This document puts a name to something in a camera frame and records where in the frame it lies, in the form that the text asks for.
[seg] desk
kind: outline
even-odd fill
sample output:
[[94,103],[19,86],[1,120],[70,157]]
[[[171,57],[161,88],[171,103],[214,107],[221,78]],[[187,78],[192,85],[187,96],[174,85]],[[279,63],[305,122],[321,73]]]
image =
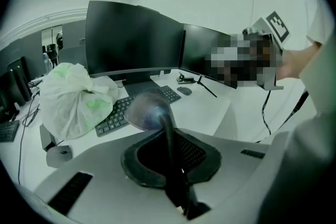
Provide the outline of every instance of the desk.
[[[197,75],[184,71],[183,73],[188,77],[194,76],[195,79],[198,79]],[[151,78],[159,86],[167,85],[176,91],[176,88],[180,86],[176,82],[178,76],[179,71],[172,70],[170,74],[165,74],[162,77],[152,76]],[[182,98],[171,104],[171,107],[177,127],[214,135],[218,132],[217,128],[220,126],[221,120],[229,107],[230,96],[235,90],[206,78],[203,78],[202,82],[209,87],[218,98],[215,98],[201,85],[185,84],[183,86],[190,88],[193,93],[186,96],[178,92]],[[119,99],[128,96],[125,88],[120,88],[119,90]],[[35,98],[31,107],[36,107],[37,102],[38,97]],[[23,115],[28,112],[28,106],[29,104],[24,107],[19,114],[18,119],[23,118]],[[34,191],[48,175],[56,170],[48,167],[46,164],[46,152],[42,149],[39,134],[39,127],[42,124],[40,116],[39,112],[32,124],[26,128],[22,143],[20,182],[31,191]],[[23,126],[20,125],[14,142],[0,143],[0,159],[7,169],[9,176],[16,183],[18,182],[17,172],[22,132]],[[128,125],[106,136],[97,137],[96,131],[92,130],[77,139],[64,141],[62,142],[62,145],[69,145],[72,149],[73,156],[76,157],[94,145],[123,138],[139,132],[140,130]]]

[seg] black keyboard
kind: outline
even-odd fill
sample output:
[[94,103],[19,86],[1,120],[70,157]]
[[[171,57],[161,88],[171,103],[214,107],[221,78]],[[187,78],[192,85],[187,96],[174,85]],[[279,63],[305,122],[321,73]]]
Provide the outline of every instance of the black keyboard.
[[0,124],[0,142],[13,142],[20,121],[5,122]]
[[[161,90],[163,91],[169,103],[173,103],[181,98],[168,86],[161,87]],[[112,133],[128,125],[127,121],[124,119],[124,114],[135,97],[136,95],[133,95],[119,99],[117,102],[115,102],[111,114],[96,126],[96,133],[98,137]]]

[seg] plastic bag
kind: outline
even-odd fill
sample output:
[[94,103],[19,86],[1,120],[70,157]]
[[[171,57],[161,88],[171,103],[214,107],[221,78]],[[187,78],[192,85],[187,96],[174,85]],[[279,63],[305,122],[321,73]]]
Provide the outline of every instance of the plastic bag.
[[53,136],[73,139],[103,121],[117,98],[109,77],[91,79],[82,65],[61,63],[40,84],[42,123]]

